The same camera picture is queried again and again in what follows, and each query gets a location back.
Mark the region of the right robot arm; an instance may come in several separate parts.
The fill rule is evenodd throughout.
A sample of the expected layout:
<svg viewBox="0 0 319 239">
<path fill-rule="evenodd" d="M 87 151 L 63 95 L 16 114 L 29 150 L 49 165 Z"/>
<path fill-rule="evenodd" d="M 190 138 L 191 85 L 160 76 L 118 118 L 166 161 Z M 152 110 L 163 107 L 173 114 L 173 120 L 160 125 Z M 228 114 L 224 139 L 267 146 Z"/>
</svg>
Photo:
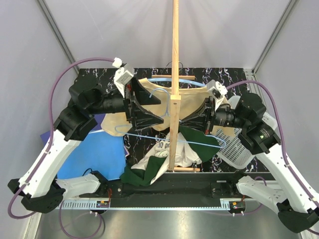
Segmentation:
<svg viewBox="0 0 319 239">
<path fill-rule="evenodd" d="M 257 94 L 246 93 L 235 107 L 215 105 L 215 98 L 205 98 L 181 126 L 208 135 L 217 126 L 221 140 L 221 157 L 236 169 L 242 169 L 252 157 L 257 157 L 280 185 L 278 192 L 250 176 L 238 172 L 226 185 L 231 197 L 248 196 L 275 212 L 282 224 L 294 233 L 310 230 L 319 221 L 318 193 L 297 171 L 275 132 L 276 125 L 266 117 L 266 107 Z"/>
</svg>

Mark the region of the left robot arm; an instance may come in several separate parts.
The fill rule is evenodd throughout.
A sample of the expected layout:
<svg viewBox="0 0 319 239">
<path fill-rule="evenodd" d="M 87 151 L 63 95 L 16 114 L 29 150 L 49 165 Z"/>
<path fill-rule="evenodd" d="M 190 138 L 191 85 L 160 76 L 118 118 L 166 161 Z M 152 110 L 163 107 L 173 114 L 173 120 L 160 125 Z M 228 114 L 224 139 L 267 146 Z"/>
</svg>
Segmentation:
<svg viewBox="0 0 319 239">
<path fill-rule="evenodd" d="M 161 117 L 146 110 L 148 105 L 159 105 L 160 99 L 136 78 L 118 84 L 117 90 L 110 93 L 96 80 L 77 79 L 69 93 L 68 106 L 52 125 L 45 148 L 24 176 L 8 183 L 31 214 L 49 213 L 71 197 L 103 197 L 107 193 L 107 180 L 98 171 L 71 179 L 56 177 L 68 156 L 97 125 L 96 114 L 124 113 L 135 130 L 163 123 Z"/>
</svg>

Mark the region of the green and white t shirt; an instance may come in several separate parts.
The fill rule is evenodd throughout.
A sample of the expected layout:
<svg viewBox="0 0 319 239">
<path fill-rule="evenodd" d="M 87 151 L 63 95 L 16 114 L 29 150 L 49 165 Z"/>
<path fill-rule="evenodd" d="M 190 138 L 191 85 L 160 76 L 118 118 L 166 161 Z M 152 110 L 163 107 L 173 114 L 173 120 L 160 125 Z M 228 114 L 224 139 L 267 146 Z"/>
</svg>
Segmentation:
<svg viewBox="0 0 319 239">
<path fill-rule="evenodd" d="M 133 186 L 149 186 L 156 182 L 169 167 L 170 135 L 158 141 L 143 158 L 134 165 L 127 165 L 120 176 L 122 183 Z M 189 168 L 205 163 L 220 151 L 216 138 L 205 136 L 197 130 L 181 127 L 176 145 L 175 167 Z"/>
</svg>

